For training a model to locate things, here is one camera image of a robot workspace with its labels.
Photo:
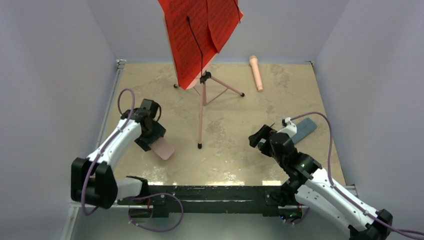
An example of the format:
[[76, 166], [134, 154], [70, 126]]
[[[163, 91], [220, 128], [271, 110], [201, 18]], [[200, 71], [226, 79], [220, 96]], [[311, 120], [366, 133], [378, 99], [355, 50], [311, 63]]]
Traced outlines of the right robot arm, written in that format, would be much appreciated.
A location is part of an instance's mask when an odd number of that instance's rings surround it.
[[297, 202], [309, 207], [337, 226], [350, 240], [385, 240], [393, 216], [377, 210], [340, 185], [310, 155], [296, 149], [293, 136], [296, 124], [288, 121], [279, 131], [263, 125], [249, 136], [249, 144], [262, 154], [274, 158], [289, 176], [270, 197], [281, 206]]

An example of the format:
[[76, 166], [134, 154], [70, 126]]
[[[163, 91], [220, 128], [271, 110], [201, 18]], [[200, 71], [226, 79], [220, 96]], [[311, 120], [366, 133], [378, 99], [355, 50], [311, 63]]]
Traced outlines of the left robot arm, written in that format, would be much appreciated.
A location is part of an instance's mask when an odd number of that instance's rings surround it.
[[147, 180], [136, 176], [117, 180], [114, 168], [132, 144], [145, 152], [153, 151], [163, 160], [173, 155], [175, 149], [166, 142], [166, 129], [159, 123], [161, 113], [161, 106], [150, 99], [143, 99], [140, 107], [125, 111], [114, 132], [98, 149], [72, 162], [71, 199], [103, 209], [125, 198], [138, 205], [146, 203], [149, 199]]

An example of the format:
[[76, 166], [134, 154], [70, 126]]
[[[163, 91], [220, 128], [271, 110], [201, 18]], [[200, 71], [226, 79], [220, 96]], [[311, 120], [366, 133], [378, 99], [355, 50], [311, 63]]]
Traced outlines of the blue glasses case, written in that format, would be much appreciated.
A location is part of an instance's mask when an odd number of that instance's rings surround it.
[[309, 117], [300, 121], [297, 125], [297, 132], [291, 138], [293, 143], [296, 145], [300, 143], [303, 139], [305, 139], [308, 135], [314, 132], [317, 129], [317, 124], [310, 119]]

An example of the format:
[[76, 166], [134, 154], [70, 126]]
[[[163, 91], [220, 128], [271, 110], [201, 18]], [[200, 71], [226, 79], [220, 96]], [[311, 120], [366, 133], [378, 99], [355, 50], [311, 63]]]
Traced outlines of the pink glasses case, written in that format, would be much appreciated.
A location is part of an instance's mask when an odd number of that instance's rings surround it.
[[159, 137], [148, 146], [164, 161], [168, 160], [175, 153], [175, 148], [164, 137]]

